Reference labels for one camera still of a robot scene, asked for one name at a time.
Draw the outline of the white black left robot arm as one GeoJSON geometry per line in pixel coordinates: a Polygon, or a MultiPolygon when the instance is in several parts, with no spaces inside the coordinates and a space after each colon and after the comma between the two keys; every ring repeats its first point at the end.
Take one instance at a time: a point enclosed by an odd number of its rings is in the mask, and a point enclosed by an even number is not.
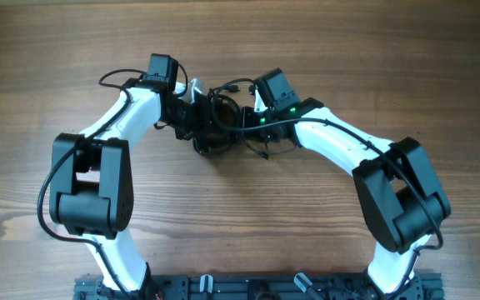
{"type": "Polygon", "coordinates": [[[201,121],[203,83],[178,81],[183,66],[152,54],[147,70],[131,70],[119,99],[92,126],[61,133],[37,199],[37,218],[52,238],[83,243],[102,270],[97,298],[160,299],[163,292],[139,255],[128,228],[134,191],[131,151],[151,127],[164,123],[189,139],[201,121]]]}

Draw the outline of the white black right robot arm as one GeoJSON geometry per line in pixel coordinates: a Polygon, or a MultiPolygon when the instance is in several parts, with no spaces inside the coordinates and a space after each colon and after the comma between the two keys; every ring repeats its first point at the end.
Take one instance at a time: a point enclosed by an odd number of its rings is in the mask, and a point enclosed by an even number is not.
{"type": "Polygon", "coordinates": [[[273,69],[250,87],[254,107],[244,114],[249,139],[290,140],[335,163],[352,177],[362,215],[376,239],[367,279],[382,297],[402,295],[414,277],[420,252],[443,246],[441,223],[451,205],[423,146],[370,135],[339,119],[314,98],[301,100],[283,71],[273,69]]]}

